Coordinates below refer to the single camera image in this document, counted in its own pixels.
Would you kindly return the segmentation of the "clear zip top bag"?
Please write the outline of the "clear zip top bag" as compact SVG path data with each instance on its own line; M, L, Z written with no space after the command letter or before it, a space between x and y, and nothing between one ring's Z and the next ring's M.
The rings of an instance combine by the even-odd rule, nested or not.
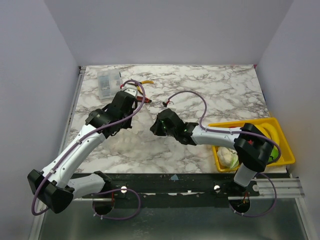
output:
M121 129L115 136L109 137L102 146L111 154L119 154L134 160L147 160L162 153L166 146L155 137L150 127L152 116L147 107L143 107L132 119L132 128Z

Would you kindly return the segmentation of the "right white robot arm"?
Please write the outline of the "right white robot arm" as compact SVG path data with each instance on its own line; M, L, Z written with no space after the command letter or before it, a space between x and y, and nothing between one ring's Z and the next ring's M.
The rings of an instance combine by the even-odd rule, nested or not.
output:
M184 122L171 109L158 113L150 131L156 136L175 138L183 145L212 145L235 150L239 161L230 191L241 196L256 174L264 172L276 145L256 126L245 123L242 127L204 127L196 122Z

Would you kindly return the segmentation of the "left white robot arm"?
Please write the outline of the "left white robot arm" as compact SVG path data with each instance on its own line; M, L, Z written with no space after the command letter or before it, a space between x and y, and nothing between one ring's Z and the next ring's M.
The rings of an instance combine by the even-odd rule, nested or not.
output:
M104 198L111 185L101 173L92 173L78 180L71 179L87 156L108 137L131 127L131 115L138 106L138 92L133 88L118 91L112 102L91 111L73 141L41 171L33 169L27 180L36 199L58 214L73 199L91 193Z

